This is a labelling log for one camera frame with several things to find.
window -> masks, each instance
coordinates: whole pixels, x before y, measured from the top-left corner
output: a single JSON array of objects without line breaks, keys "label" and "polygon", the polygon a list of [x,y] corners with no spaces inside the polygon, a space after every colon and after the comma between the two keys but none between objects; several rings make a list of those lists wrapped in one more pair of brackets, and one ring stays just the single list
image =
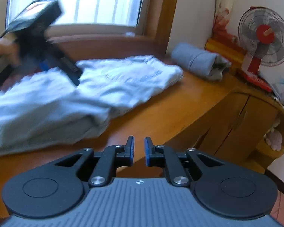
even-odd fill
[{"label": "window", "polygon": [[[32,1],[0,0],[0,34]],[[60,0],[64,14],[49,36],[83,33],[142,34],[148,0]]]}]

tiled floor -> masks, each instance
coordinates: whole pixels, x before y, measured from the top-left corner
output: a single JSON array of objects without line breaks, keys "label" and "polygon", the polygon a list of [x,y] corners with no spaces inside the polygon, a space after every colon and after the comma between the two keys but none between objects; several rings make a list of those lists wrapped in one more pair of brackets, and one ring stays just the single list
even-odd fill
[{"label": "tiled floor", "polygon": [[280,191],[278,192],[278,198],[276,204],[273,207],[270,215],[276,219],[279,223],[284,225],[284,194]]}]

red fan hub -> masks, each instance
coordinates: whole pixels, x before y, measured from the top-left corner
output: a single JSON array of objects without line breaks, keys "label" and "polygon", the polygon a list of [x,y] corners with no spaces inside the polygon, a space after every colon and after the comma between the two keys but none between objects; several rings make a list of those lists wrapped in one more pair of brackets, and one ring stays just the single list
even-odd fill
[{"label": "red fan hub", "polygon": [[263,44],[271,44],[274,41],[274,31],[269,25],[260,25],[257,28],[256,35]]}]

metal bolt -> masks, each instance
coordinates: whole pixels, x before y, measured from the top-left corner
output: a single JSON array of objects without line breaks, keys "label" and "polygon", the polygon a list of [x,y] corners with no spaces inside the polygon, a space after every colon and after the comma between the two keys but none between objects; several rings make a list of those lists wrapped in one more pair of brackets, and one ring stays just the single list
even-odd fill
[{"label": "metal bolt", "polygon": [[138,180],[138,181],[136,181],[136,184],[139,184],[139,185],[144,184],[144,181],[143,180]]},{"label": "metal bolt", "polygon": [[93,178],[91,179],[91,182],[92,182],[93,184],[102,184],[102,183],[105,182],[105,178],[104,178],[104,177],[93,177]]},{"label": "metal bolt", "polygon": [[176,183],[176,184],[185,184],[188,182],[188,178],[187,177],[176,177],[173,179],[173,181]]}]

device screen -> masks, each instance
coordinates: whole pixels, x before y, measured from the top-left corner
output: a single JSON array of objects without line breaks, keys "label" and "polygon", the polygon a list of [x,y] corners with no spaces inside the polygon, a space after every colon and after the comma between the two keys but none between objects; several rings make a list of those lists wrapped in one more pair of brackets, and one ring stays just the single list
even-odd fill
[{"label": "device screen", "polygon": [[34,19],[38,16],[38,14],[46,8],[46,6],[51,3],[51,1],[40,1],[35,2],[29,5],[26,9],[24,9],[16,18],[16,19]]}]

